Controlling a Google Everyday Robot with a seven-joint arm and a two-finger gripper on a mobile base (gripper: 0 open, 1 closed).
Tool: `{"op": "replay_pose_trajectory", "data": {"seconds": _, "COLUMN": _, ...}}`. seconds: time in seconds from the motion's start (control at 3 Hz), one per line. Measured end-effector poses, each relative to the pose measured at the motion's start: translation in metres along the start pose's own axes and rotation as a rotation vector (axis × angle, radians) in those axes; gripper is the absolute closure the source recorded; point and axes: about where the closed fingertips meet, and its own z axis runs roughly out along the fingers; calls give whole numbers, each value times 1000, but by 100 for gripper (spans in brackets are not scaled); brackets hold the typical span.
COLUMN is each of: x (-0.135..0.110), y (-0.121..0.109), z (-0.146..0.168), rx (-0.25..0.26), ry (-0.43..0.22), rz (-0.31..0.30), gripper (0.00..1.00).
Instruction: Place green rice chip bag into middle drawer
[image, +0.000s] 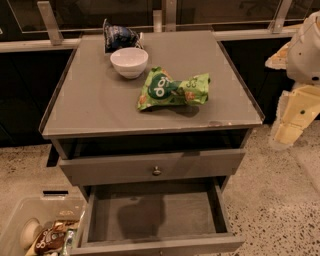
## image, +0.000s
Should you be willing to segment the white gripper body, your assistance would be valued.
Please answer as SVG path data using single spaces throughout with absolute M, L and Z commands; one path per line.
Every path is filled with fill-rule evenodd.
M 292 37 L 286 71 L 296 82 L 320 85 L 320 11 L 306 18 Z

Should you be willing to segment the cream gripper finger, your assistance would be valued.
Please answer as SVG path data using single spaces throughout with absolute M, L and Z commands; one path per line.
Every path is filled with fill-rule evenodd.
M 275 54 L 267 59 L 265 66 L 275 70 L 286 70 L 288 48 L 289 43 L 284 44 Z
M 320 86 L 296 83 L 283 91 L 277 105 L 269 145 L 274 150 L 291 147 L 320 114 Z

